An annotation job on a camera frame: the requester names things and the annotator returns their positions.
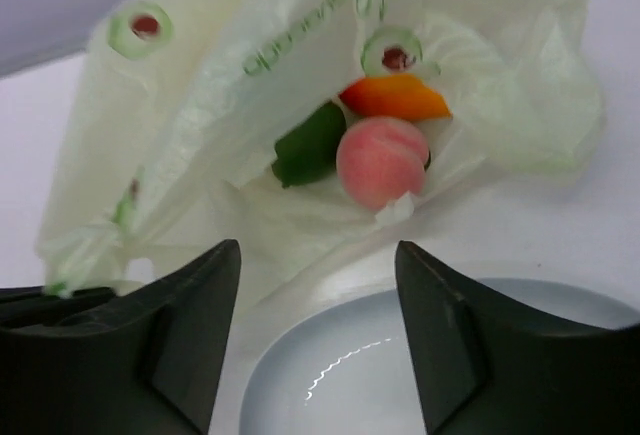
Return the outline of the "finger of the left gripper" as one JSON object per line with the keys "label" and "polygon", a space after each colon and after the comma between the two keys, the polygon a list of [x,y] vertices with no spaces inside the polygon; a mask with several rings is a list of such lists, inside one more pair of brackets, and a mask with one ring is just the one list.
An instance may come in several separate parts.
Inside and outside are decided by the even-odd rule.
{"label": "finger of the left gripper", "polygon": [[80,290],[70,298],[45,295],[41,287],[1,290],[1,327],[52,326],[66,317],[109,302],[116,297],[111,288]]}

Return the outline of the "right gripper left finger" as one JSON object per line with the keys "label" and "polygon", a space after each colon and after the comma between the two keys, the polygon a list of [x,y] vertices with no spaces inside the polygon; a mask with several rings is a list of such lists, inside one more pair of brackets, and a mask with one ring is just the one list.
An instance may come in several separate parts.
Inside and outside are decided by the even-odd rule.
{"label": "right gripper left finger", "polygon": [[241,269],[226,240],[52,326],[1,327],[5,434],[205,434]]}

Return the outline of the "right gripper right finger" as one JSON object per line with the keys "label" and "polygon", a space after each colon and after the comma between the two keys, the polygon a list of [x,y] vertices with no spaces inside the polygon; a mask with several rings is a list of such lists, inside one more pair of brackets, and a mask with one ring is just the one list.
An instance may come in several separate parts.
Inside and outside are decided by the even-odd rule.
{"label": "right gripper right finger", "polygon": [[395,278],[430,434],[635,434],[639,328],[524,304],[402,241]]}

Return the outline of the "pink fake peach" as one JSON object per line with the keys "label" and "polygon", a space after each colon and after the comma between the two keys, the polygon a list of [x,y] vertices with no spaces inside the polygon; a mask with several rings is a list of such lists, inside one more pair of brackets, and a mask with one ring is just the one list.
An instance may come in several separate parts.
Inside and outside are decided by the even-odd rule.
{"label": "pink fake peach", "polygon": [[379,211],[426,180],[430,149],[415,125],[394,118],[368,118],[343,136],[336,158],[344,191],[359,205]]}

